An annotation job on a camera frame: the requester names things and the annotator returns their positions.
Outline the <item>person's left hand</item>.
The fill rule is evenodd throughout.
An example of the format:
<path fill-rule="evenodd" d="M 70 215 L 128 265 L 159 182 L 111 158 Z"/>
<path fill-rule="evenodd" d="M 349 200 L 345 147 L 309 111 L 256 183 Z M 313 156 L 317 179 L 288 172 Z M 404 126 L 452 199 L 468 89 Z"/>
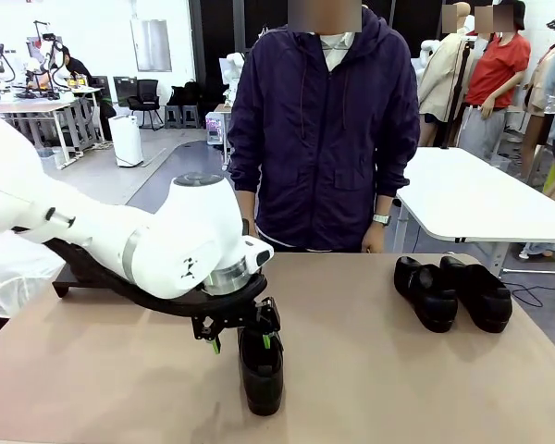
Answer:
<path fill-rule="evenodd" d="M 364 234 L 362 252 L 383 253 L 385 251 L 385 231 L 384 225 L 373 222 Z"/>

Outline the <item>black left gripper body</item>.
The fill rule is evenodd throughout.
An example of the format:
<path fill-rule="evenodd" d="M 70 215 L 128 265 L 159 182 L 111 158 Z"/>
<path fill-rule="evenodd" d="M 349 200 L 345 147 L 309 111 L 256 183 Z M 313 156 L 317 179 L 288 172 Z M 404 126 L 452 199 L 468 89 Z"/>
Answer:
<path fill-rule="evenodd" d="M 239 303 L 208 314 L 198 314 L 191 318 L 191 325 L 194 329 L 262 328 L 256 301 Z"/>

